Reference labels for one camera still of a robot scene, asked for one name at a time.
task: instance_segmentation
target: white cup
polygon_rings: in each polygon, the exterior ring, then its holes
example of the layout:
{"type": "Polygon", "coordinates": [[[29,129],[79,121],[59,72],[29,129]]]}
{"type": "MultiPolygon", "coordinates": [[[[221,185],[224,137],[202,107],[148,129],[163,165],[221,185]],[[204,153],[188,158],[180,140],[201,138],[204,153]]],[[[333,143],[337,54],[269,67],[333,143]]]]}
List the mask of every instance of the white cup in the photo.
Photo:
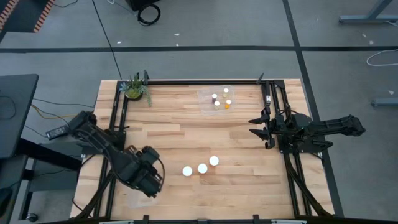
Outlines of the white cup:
{"type": "Polygon", "coordinates": [[[206,164],[199,164],[199,166],[198,166],[198,171],[199,171],[199,173],[201,173],[201,174],[206,174],[206,172],[207,172],[207,166],[206,166],[206,164]]]}
{"type": "Polygon", "coordinates": [[[189,167],[189,166],[184,167],[184,168],[182,169],[182,174],[183,174],[185,177],[191,176],[191,175],[192,175],[192,168],[189,167]]]}
{"type": "Polygon", "coordinates": [[[210,159],[209,159],[209,162],[210,162],[210,165],[217,166],[218,162],[219,162],[219,159],[216,156],[211,156],[210,159]]]}

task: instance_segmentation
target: wooden table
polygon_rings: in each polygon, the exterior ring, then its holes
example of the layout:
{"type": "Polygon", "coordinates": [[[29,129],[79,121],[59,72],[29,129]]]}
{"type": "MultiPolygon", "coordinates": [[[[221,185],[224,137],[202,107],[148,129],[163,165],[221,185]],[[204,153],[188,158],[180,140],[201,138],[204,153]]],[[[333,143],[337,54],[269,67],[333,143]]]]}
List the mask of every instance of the wooden table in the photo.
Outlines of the wooden table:
{"type": "MultiPolygon", "coordinates": [[[[103,80],[95,107],[98,126],[109,126],[117,80],[103,80]]],[[[308,114],[299,79],[285,80],[287,97],[293,110],[308,114]]],[[[264,142],[249,128],[262,128],[248,120],[260,117],[264,107],[259,85],[234,85],[235,107],[230,113],[203,116],[197,90],[204,85],[150,86],[153,106],[146,100],[131,101],[127,108],[126,147],[150,145],[162,159],[166,179],[157,198],[116,182],[111,218],[113,220],[184,219],[252,219],[293,218],[289,185],[282,154],[278,147],[264,149],[264,142]],[[199,175],[200,163],[208,164],[210,156],[218,156],[220,164],[199,175]],[[191,177],[182,175],[182,168],[194,169],[191,177]]],[[[98,187],[103,157],[95,156],[80,172],[75,202],[84,207],[98,187]]],[[[333,213],[322,162],[302,154],[302,165],[308,189],[330,213],[333,213]]],[[[298,187],[300,212],[304,208],[298,187]]],[[[104,215],[108,193],[104,194],[101,214],[104,215]]],[[[72,208],[71,216],[80,211],[72,208]]]]}

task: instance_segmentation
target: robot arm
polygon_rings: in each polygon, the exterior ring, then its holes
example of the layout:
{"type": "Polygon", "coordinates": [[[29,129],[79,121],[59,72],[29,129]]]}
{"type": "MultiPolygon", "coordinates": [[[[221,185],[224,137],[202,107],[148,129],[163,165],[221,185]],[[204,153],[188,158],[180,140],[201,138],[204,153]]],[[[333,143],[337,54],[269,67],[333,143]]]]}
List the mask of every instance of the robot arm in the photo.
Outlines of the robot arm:
{"type": "Polygon", "coordinates": [[[285,148],[298,150],[300,152],[313,148],[312,152],[320,152],[333,145],[332,142],[318,140],[318,136],[326,136],[330,134],[344,134],[346,136],[360,136],[365,132],[361,122],[358,118],[349,115],[340,119],[332,119],[328,121],[314,122],[305,114],[292,114],[292,110],[288,107],[283,113],[286,113],[286,120],[282,114],[277,114],[274,119],[269,121],[268,118],[262,117],[250,120],[250,123],[261,124],[265,123],[266,127],[263,130],[250,129],[262,140],[269,141],[266,148],[270,149],[275,146],[272,134],[279,135],[280,143],[285,145],[285,148]]]}
{"type": "Polygon", "coordinates": [[[79,140],[90,143],[111,164],[116,178],[124,185],[140,190],[148,197],[156,197],[160,192],[164,177],[161,177],[153,166],[159,160],[159,154],[150,146],[142,151],[130,146],[120,151],[115,145],[117,135],[103,131],[96,125],[93,113],[82,111],[69,123],[70,134],[79,140]]]}

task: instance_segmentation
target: plant pot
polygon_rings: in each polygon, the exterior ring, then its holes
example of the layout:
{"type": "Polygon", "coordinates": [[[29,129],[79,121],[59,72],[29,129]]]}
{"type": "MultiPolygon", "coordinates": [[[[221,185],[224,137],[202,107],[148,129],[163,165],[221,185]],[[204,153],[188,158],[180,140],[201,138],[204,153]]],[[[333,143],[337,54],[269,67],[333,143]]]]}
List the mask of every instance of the plant pot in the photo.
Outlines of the plant pot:
{"type": "Polygon", "coordinates": [[[131,101],[139,101],[142,98],[143,94],[144,93],[141,93],[137,98],[130,98],[127,96],[127,94],[124,94],[124,96],[129,98],[129,100],[131,100],[131,101]]]}

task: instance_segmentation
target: clear plastic tray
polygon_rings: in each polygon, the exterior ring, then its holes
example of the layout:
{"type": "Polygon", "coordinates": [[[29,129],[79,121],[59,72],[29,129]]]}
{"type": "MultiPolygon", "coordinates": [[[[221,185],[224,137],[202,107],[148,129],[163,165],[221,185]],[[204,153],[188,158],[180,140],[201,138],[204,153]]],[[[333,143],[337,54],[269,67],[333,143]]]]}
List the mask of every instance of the clear plastic tray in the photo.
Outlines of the clear plastic tray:
{"type": "Polygon", "coordinates": [[[215,86],[198,90],[198,102],[200,111],[203,115],[217,115],[231,112],[234,109],[235,105],[234,96],[234,88],[231,85],[215,86]],[[227,97],[223,96],[225,88],[229,90],[227,97]],[[214,103],[212,103],[213,98],[211,96],[213,94],[217,94],[217,101],[219,101],[220,103],[218,110],[216,110],[214,103]],[[229,109],[225,109],[226,100],[232,101],[229,109]]]}

